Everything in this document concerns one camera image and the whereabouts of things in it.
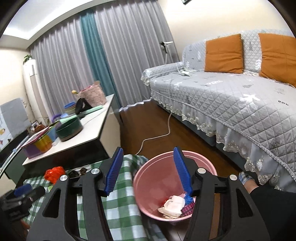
dark green container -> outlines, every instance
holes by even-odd
[[[57,127],[56,132],[61,141],[66,141],[76,136],[82,129],[80,120],[74,117]]]

silver screw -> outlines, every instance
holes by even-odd
[[[60,178],[59,178],[61,181],[65,181],[68,179],[68,176],[67,175],[62,175]]]
[[[236,175],[231,174],[229,177],[233,181],[236,181],[237,180],[237,176]]]
[[[197,171],[198,171],[198,173],[200,173],[200,174],[205,174],[205,172],[206,172],[206,170],[204,169],[204,168],[199,168],[199,169],[197,169]]]
[[[100,172],[99,168],[94,168],[94,169],[91,170],[92,174],[98,174],[99,172]]]

potted plant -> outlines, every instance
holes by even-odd
[[[24,62],[23,62],[23,64],[25,63],[25,62],[27,62],[29,59],[31,59],[32,58],[32,55],[31,54],[27,54],[25,57],[24,57]]]

picture frame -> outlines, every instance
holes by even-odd
[[[187,3],[189,3],[191,0],[182,0],[183,4],[186,5]]]

pink basket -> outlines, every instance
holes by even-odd
[[[100,84],[90,85],[88,88],[83,89],[76,95],[78,98],[85,98],[86,101],[92,106],[96,107],[104,105],[107,100]]]
[[[186,157],[195,160],[199,167],[217,175],[214,165],[204,156],[192,151],[183,151],[183,153]],[[157,210],[170,196],[184,192],[173,160],[173,151],[160,154],[145,163],[137,172],[133,187],[137,205],[148,217],[164,222],[178,222],[191,217],[188,215],[166,219]]]

